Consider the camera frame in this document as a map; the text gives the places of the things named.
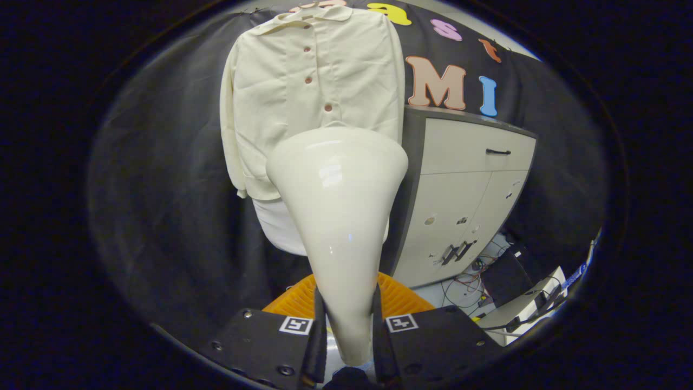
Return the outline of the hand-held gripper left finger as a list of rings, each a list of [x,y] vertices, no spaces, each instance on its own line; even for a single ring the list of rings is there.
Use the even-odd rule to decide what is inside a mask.
[[[261,388],[314,389],[324,381],[326,309],[307,276],[264,309],[243,308],[200,354]]]

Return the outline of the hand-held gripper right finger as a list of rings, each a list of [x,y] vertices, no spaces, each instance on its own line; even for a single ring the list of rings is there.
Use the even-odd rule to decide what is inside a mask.
[[[455,305],[435,308],[380,272],[372,348],[385,387],[457,387],[497,363],[504,348]]]

